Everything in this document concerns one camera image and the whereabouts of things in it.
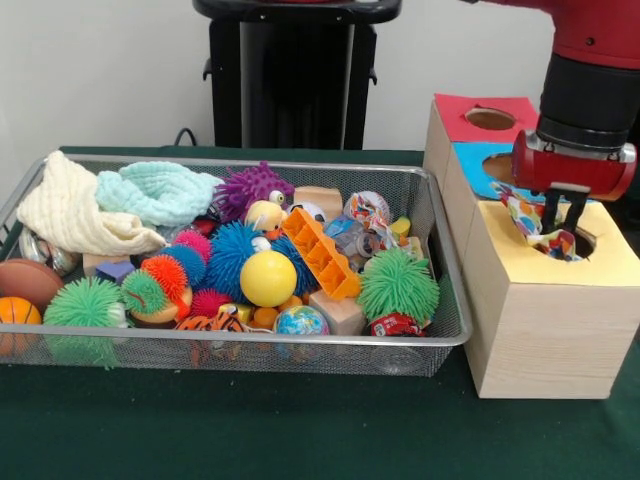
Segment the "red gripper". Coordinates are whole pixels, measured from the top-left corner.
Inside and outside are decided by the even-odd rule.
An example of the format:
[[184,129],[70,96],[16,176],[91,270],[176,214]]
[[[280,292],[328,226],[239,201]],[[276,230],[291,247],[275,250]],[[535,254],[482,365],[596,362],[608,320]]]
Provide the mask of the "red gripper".
[[[518,133],[512,151],[514,184],[544,194],[555,188],[565,193],[570,206],[564,229],[575,231],[584,211],[584,194],[595,200],[614,201],[629,188],[637,168],[637,150],[630,143],[615,152],[575,150],[543,141],[535,131]],[[555,229],[559,192],[547,192],[543,232]]]

